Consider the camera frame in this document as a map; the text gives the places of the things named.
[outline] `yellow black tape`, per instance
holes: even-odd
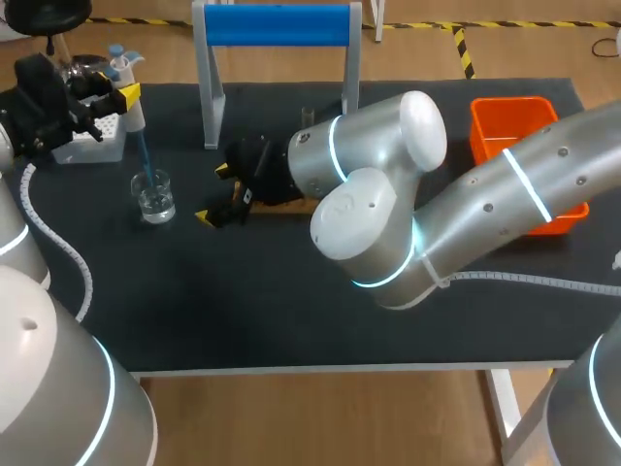
[[[459,58],[462,62],[462,68],[467,80],[475,80],[476,73],[474,72],[473,61],[470,58],[468,49],[466,48],[466,38],[464,36],[463,27],[453,27],[453,37],[455,38],[455,45],[457,51],[459,51]]]
[[[187,21],[172,19],[147,19],[141,17],[90,17],[90,23],[103,24],[150,24],[153,26],[192,27]],[[621,21],[422,21],[422,22],[388,22],[384,29],[448,29],[453,27],[621,27]],[[370,24],[363,24],[363,29],[375,29]]]
[[[452,29],[454,27],[621,27],[621,21],[423,21],[388,22],[384,29]],[[365,24],[363,29],[373,29]]]
[[[192,27],[192,23],[170,19],[144,19],[140,17],[90,17],[86,20],[98,24],[150,24],[152,26]]]

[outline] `blue handle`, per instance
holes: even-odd
[[[206,5],[210,46],[346,47],[348,5]]]

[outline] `clear glass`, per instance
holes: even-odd
[[[302,107],[302,129],[314,126],[314,109],[310,107]]]
[[[165,223],[175,216],[171,180],[163,170],[155,170],[152,177],[140,172],[132,178],[131,189],[147,222]]]

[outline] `glass beaker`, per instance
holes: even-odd
[[[171,180],[163,170],[155,170],[151,177],[146,172],[138,173],[132,178],[131,191],[145,221],[159,224],[175,216]]]

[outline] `white frame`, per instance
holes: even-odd
[[[192,24],[194,49],[198,68],[198,86],[201,96],[201,114],[205,149],[217,149],[224,119],[226,96],[217,69],[213,47],[207,43],[205,5],[233,5],[233,0],[194,0]],[[362,4],[349,4],[349,43],[345,54],[342,107],[343,114],[358,110],[360,98],[360,68],[362,54]]]
[[[370,0],[373,11],[373,23],[376,26],[376,42],[381,42],[384,29],[384,4],[386,0]]]

